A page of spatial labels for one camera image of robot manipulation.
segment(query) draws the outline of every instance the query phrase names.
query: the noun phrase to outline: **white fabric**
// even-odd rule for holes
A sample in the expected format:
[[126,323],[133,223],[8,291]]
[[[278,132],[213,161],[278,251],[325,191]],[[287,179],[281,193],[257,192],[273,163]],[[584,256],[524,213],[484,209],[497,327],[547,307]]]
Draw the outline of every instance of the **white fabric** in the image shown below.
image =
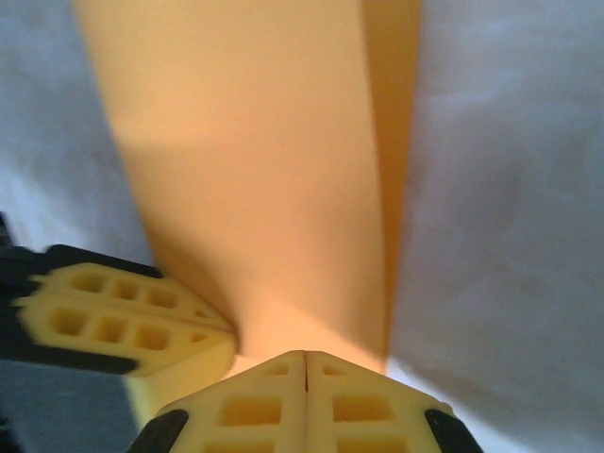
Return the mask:
[[604,3],[425,0],[392,377],[604,451]]

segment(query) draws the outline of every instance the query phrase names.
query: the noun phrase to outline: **white cloth background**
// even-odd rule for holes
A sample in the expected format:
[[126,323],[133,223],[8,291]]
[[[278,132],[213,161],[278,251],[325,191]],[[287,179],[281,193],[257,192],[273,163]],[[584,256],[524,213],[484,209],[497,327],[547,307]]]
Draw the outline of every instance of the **white cloth background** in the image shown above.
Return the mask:
[[[486,452],[604,450],[604,3],[424,0],[394,378]],[[0,3],[0,209],[151,261],[66,0]]]
[[604,3],[425,0],[394,378],[604,451]]

